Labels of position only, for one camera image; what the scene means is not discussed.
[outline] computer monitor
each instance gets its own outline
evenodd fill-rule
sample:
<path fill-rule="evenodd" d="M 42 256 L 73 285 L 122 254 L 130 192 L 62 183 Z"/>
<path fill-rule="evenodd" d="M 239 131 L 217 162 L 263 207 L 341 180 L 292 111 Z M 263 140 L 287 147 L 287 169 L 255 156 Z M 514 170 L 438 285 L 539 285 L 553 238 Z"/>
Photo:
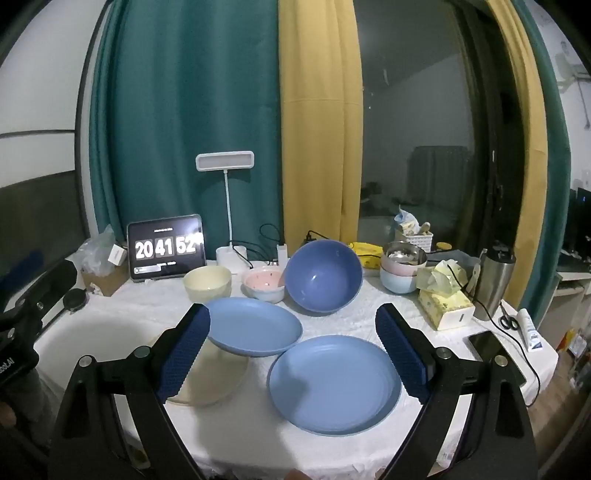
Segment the computer monitor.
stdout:
<path fill-rule="evenodd" d="M 569 210 L 566 216 L 566 227 L 564 229 L 564 239 L 562 248 L 567 252 L 574 252 L 577 248 L 577 232 L 578 232 L 578 207 L 577 191 L 571 189 L 569 193 Z"/>
<path fill-rule="evenodd" d="M 591 192 L 577 190 L 577 242 L 576 248 L 583 259 L 591 256 Z"/>

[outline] basket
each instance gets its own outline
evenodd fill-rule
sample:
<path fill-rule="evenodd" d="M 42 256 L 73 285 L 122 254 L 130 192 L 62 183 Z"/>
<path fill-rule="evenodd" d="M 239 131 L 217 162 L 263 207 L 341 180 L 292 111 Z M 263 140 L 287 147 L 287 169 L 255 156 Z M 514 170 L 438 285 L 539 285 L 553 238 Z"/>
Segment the basket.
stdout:
<path fill-rule="evenodd" d="M 433 243 L 433 234 L 431 232 L 426 235 L 406 236 L 400 230 L 394 231 L 394 240 L 397 242 L 408 242 L 410 244 L 421 247 L 425 252 L 431 252 L 431 244 Z"/>

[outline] wooden floor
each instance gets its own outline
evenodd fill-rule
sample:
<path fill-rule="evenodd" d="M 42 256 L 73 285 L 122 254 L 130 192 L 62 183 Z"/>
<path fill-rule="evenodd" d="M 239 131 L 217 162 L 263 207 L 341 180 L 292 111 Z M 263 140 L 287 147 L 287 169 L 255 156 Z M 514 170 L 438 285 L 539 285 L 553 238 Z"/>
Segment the wooden floor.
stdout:
<path fill-rule="evenodd" d="M 586 394 L 575 392 L 569 384 L 572 366 L 572 357 L 566 352 L 560 352 L 558 365 L 548 388 L 528 410 L 539 465 L 558 446 L 587 399 Z"/>

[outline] round black object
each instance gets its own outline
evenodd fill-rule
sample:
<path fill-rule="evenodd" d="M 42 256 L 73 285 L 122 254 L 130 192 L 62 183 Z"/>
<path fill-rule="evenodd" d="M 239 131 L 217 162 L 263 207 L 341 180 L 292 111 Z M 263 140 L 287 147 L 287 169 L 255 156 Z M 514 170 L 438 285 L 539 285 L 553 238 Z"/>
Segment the round black object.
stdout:
<path fill-rule="evenodd" d="M 70 312 L 80 310 L 86 302 L 86 290 L 82 288 L 73 288 L 64 295 L 64 308 Z"/>

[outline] light blue plate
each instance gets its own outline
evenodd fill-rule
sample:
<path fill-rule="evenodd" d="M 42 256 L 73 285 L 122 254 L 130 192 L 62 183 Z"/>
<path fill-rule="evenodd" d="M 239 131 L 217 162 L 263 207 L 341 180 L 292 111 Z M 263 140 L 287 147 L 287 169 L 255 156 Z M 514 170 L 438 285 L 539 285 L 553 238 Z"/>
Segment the light blue plate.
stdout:
<path fill-rule="evenodd" d="M 370 429 L 392 411 L 401 391 L 386 352 L 344 335 L 316 337 L 289 349 L 273 364 L 268 386 L 286 420 L 329 436 Z"/>
<path fill-rule="evenodd" d="M 286 309 L 265 301 L 230 297 L 208 302 L 209 339 L 226 352 L 270 356 L 296 344 L 300 321 Z"/>

